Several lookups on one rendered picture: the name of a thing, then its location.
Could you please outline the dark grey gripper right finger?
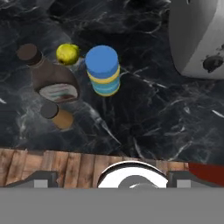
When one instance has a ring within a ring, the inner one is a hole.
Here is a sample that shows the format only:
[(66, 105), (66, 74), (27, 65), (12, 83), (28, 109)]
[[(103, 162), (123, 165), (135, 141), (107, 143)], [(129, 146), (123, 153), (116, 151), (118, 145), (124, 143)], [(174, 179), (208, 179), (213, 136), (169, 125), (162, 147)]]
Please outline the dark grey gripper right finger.
[(173, 188), (217, 187), (216, 184), (197, 178), (189, 171), (169, 171), (167, 178), (167, 186)]

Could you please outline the white toaster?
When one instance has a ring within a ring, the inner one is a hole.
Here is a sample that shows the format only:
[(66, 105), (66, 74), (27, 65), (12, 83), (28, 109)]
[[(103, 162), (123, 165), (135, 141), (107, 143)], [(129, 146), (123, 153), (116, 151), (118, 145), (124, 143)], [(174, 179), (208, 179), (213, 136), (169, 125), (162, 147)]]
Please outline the white toaster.
[(171, 0), (169, 41), (181, 75), (224, 80), (224, 0)]

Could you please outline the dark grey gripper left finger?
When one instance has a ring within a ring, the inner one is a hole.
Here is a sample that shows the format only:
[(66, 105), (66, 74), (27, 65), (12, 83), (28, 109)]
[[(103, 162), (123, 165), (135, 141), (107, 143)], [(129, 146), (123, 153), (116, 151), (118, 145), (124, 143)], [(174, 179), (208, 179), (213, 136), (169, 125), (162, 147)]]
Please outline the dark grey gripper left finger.
[(35, 171), (27, 178), (10, 183), (6, 187), (58, 188), (58, 176), (59, 174), (56, 171)]

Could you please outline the small orange spice jar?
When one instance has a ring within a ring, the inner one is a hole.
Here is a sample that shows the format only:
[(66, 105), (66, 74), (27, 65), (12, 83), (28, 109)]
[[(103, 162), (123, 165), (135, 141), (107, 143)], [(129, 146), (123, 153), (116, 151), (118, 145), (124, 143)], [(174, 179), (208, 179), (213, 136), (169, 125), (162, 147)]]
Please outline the small orange spice jar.
[(74, 122), (74, 117), (70, 112), (61, 109), (56, 103), (51, 101), (42, 105), (40, 114), (45, 119), (51, 120), (61, 130), (69, 129)]

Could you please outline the white and black round object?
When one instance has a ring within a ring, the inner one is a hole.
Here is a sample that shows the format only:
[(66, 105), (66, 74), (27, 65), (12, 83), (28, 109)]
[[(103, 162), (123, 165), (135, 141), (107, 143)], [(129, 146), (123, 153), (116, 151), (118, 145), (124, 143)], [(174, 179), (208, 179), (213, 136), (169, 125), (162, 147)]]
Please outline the white and black round object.
[(140, 161), (122, 161), (110, 165), (98, 179), (98, 188), (166, 188), (167, 177), (155, 166)]

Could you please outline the blue-lidded striped shaker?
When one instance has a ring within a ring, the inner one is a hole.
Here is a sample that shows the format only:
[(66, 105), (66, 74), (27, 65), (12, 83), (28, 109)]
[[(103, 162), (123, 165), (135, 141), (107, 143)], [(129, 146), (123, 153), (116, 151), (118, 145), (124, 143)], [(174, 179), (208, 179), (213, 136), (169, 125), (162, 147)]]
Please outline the blue-lidded striped shaker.
[(117, 52), (108, 45), (91, 48), (85, 57), (87, 75), (94, 91), (101, 96), (114, 95), (120, 87)]

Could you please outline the brown sauce bottle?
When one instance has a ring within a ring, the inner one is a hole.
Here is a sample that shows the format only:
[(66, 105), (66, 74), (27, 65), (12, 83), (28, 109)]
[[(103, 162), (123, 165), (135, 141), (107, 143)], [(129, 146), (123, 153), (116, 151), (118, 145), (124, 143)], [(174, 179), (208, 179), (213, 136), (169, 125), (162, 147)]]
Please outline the brown sauce bottle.
[(55, 103), (77, 101), (80, 88), (72, 71), (52, 63), (34, 44), (21, 45), (17, 56), (30, 69), (34, 90)]

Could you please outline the red object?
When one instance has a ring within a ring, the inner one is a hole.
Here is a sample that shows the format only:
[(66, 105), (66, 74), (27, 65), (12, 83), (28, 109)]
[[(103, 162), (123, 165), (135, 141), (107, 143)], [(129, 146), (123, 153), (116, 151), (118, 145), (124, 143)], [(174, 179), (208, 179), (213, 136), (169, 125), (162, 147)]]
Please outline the red object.
[(188, 169), (197, 178), (224, 187), (224, 165), (189, 163)]

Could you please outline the yellow-green lemon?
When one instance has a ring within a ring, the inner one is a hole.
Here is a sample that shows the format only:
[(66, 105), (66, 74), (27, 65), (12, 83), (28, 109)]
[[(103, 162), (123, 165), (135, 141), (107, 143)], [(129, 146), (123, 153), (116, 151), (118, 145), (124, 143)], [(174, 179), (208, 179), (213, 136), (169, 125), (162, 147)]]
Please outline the yellow-green lemon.
[(71, 66), (80, 57), (80, 48), (73, 44), (62, 44), (56, 50), (56, 57), (60, 64)]

